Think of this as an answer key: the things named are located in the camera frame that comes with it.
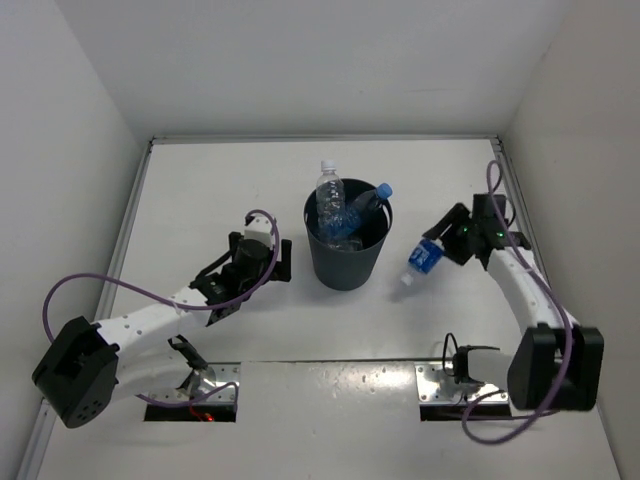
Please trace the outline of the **white cap blue label bottle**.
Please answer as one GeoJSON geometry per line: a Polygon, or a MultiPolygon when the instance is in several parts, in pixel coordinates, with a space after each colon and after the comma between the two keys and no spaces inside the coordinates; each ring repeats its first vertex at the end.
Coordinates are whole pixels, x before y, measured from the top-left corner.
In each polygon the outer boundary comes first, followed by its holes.
{"type": "Polygon", "coordinates": [[[419,277],[429,274],[443,257],[444,250],[436,241],[422,238],[409,255],[401,282],[411,286],[419,277]]]}

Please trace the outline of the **blue cap water bottle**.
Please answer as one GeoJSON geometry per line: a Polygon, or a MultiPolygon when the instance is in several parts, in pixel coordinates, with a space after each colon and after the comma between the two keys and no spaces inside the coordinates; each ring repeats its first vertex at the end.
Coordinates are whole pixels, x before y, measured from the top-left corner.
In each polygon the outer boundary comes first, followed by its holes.
{"type": "Polygon", "coordinates": [[[383,203],[393,194],[391,186],[382,183],[360,194],[345,209],[344,227],[347,236],[365,226],[382,209],[383,203]]]}

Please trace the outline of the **clear unlabelled plastic bottle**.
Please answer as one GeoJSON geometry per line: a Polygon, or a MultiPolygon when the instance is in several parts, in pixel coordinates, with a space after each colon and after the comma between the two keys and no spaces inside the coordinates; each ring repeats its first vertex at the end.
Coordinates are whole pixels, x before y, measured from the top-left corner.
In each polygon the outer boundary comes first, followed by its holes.
{"type": "Polygon", "coordinates": [[[328,244],[346,240],[346,202],[344,184],[332,160],[321,161],[321,175],[316,182],[316,209],[321,239],[328,244]]]}

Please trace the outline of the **clear bottle orange blue label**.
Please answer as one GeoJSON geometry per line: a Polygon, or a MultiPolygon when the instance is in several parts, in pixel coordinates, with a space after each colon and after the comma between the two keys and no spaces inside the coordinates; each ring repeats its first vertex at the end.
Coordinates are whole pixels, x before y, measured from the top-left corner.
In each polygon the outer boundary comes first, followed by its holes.
{"type": "Polygon", "coordinates": [[[327,245],[334,250],[345,252],[356,252],[363,249],[362,240],[356,235],[331,238],[327,245]]]}

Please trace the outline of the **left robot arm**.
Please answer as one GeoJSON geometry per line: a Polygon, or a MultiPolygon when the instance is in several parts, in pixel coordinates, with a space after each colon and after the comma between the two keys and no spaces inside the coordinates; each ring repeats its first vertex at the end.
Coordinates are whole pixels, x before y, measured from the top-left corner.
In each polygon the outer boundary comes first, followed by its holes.
{"type": "Polygon", "coordinates": [[[131,396],[165,408],[204,402],[218,390],[204,385],[213,372],[188,335],[236,313],[265,283],[290,281],[291,251],[288,239],[231,233],[228,251],[171,298],[94,323],[68,321],[35,368],[35,386],[69,429],[131,396]]]}

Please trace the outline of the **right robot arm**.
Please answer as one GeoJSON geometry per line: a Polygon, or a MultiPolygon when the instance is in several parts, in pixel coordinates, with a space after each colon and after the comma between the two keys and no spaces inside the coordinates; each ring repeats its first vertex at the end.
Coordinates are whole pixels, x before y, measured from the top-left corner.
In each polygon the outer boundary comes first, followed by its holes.
{"type": "Polygon", "coordinates": [[[500,287],[522,338],[512,353],[497,347],[457,347],[449,375],[456,383],[492,384],[518,410],[589,411],[597,399],[604,338],[551,299],[526,236],[506,228],[502,194],[477,194],[473,206],[455,204],[423,234],[437,258],[463,266],[477,259],[500,287]]]}

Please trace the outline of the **dark round waste bin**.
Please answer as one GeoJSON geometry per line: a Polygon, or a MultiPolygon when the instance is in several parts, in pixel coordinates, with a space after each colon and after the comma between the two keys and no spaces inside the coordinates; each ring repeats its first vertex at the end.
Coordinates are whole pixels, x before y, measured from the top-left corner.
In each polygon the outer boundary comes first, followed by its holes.
{"type": "MultiPolygon", "coordinates": [[[[346,206],[360,194],[376,188],[362,180],[341,179],[344,184],[346,206]]],[[[337,251],[324,242],[318,229],[315,191],[304,206],[304,222],[307,230],[313,267],[317,278],[327,287],[349,291],[362,286],[371,275],[384,240],[390,230],[392,211],[389,201],[357,232],[363,249],[356,252],[337,251]]]]}

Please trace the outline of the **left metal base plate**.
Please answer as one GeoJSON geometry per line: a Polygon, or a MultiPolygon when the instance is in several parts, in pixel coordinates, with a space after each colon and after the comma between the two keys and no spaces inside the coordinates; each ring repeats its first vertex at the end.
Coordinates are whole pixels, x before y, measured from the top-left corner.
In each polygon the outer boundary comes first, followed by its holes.
{"type": "Polygon", "coordinates": [[[199,405],[231,406],[238,397],[240,363],[210,363],[203,373],[193,373],[177,388],[156,388],[147,393],[153,400],[184,403],[202,396],[199,405]]]}

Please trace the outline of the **metal base plate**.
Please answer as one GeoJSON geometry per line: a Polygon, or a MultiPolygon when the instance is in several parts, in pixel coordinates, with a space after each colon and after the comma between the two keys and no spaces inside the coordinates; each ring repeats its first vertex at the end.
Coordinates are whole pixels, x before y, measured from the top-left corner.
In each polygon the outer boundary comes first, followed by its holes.
{"type": "Polygon", "coordinates": [[[199,405],[231,406],[238,397],[240,363],[210,363],[203,373],[193,373],[177,388],[156,388],[147,393],[153,400],[184,403],[202,396],[199,405]]]}
{"type": "Polygon", "coordinates": [[[494,392],[484,398],[484,404],[507,404],[506,392],[491,383],[456,383],[444,373],[437,361],[415,362],[414,370],[418,402],[420,406],[466,406],[479,397],[494,392]]]}

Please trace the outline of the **aluminium frame rail left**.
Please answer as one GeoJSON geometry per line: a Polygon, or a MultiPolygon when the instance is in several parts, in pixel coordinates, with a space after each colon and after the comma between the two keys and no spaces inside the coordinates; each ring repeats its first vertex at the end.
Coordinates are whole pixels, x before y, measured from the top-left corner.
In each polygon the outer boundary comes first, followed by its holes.
{"type": "Polygon", "coordinates": [[[113,278],[119,278],[124,264],[125,254],[128,248],[129,239],[135,222],[135,216],[143,188],[144,178],[148,168],[149,158],[151,156],[156,138],[154,136],[147,142],[138,165],[136,176],[132,185],[132,189],[128,198],[123,220],[120,226],[113,255],[109,264],[107,275],[113,278]]]}

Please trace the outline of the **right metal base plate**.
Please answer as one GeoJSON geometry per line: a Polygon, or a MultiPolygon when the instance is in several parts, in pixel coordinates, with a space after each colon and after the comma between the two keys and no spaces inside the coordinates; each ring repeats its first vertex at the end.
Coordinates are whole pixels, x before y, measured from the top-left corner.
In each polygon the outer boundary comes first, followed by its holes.
{"type": "Polygon", "coordinates": [[[479,397],[494,392],[484,398],[484,404],[507,404],[506,392],[491,383],[456,383],[444,373],[437,361],[415,362],[414,370],[418,402],[420,406],[466,406],[479,397]]]}

